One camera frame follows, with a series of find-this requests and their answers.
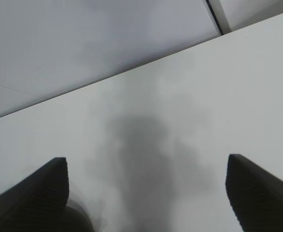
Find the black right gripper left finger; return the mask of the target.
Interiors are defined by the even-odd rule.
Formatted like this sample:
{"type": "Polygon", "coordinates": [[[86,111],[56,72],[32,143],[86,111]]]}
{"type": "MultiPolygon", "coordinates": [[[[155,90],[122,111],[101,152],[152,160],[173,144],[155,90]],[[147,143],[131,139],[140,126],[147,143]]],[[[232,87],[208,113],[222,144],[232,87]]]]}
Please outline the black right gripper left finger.
{"type": "Polygon", "coordinates": [[[66,158],[54,158],[0,194],[0,232],[56,232],[68,197],[66,158]]]}

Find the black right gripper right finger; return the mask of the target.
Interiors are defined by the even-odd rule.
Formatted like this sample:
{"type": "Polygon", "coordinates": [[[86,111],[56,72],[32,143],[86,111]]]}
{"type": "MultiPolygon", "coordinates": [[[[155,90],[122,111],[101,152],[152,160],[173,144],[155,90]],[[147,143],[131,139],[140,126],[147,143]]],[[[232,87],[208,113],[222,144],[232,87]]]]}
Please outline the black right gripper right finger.
{"type": "Polygon", "coordinates": [[[225,188],[245,232],[283,232],[283,181],[240,154],[228,157],[225,188]]]}

